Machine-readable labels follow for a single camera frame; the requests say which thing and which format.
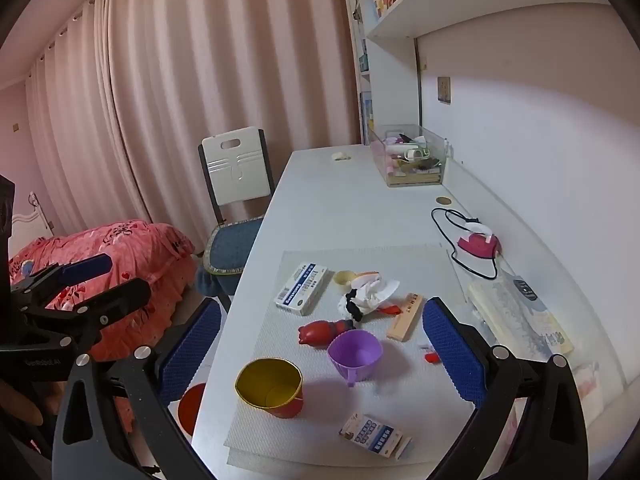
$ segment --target small white object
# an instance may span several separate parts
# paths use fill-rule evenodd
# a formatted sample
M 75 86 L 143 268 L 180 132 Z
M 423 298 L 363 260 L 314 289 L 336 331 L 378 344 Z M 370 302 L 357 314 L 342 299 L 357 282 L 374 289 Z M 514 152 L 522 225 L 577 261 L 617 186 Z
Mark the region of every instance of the small white object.
M 331 158 L 333 160 L 349 160 L 351 157 L 349 155 L 347 155 L 346 153 L 336 152 L 331 156 Z
M 328 270 L 318 264 L 300 264 L 276 296 L 276 306 L 298 316 L 306 316 Z
M 387 146 L 385 151 L 387 155 L 404 155 L 408 150 L 417 150 L 420 146 L 417 144 L 392 144 Z

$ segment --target wall socket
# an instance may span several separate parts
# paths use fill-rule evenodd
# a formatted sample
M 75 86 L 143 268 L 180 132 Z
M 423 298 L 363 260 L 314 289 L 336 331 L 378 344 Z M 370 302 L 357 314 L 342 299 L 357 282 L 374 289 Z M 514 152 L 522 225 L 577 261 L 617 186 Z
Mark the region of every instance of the wall socket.
M 438 78 L 438 101 L 441 103 L 451 104 L 451 78 Z

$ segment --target storage box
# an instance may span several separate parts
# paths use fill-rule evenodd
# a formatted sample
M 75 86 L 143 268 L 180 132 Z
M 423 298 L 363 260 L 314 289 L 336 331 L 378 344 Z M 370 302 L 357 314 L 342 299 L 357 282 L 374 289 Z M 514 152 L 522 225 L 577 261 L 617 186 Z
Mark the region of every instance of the storage box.
M 376 166 L 389 187 L 442 183 L 446 139 L 417 124 L 390 124 L 377 131 L 370 127 L 367 133 Z

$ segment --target power cord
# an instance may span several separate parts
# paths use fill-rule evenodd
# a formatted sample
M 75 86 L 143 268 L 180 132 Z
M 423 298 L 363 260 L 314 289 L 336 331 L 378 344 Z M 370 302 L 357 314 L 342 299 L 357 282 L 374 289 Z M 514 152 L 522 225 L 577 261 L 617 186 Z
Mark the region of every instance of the power cord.
M 486 280 L 495 280 L 498 277 L 498 267 L 495 264 L 495 255 L 496 255 L 497 250 L 494 250 L 494 254 L 491 257 L 492 264 L 494 264 L 495 276 L 485 276 L 484 274 L 481 274 L 480 272 L 477 272 L 476 270 L 473 270 L 470 267 L 467 267 L 464 263 L 462 263 L 459 259 L 456 258 L 456 254 L 458 254 L 458 246 L 450 240 L 450 238 L 442 230 L 442 227 L 440 227 L 440 224 L 438 224 L 438 221 L 436 220 L 436 217 L 434 216 L 434 213 L 436 211 L 444 211 L 444 218 L 446 218 L 449 221 L 450 224 L 453 224 L 456 227 L 459 227 L 460 229 L 464 229 L 465 231 L 469 231 L 469 229 L 467 229 L 463 225 L 460 225 L 460 224 L 454 222 L 451 218 L 449 218 L 449 215 L 456 216 L 456 217 L 464 220 L 465 222 L 480 222 L 479 219 L 478 218 L 467 218 L 460 211 L 456 211 L 455 209 L 447 209 L 445 207 L 436 207 L 433 210 L 431 210 L 431 219 L 433 220 L 434 224 L 436 224 L 436 227 L 438 228 L 438 231 L 440 231 L 442 236 L 445 237 L 447 242 L 449 242 L 449 245 L 453 248 L 453 252 L 451 253 L 451 259 L 454 262 L 456 262 L 463 269 L 468 270 L 469 272 L 471 272 L 472 274 L 474 274 L 476 276 L 479 276 L 480 278 L 484 278 Z

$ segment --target white box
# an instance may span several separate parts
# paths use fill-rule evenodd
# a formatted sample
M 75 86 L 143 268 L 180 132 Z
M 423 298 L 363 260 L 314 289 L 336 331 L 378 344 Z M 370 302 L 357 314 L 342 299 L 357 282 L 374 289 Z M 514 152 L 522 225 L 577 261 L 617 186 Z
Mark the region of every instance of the white box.
M 318 264 L 300 264 L 276 296 L 276 306 L 306 316 L 328 271 L 327 267 Z

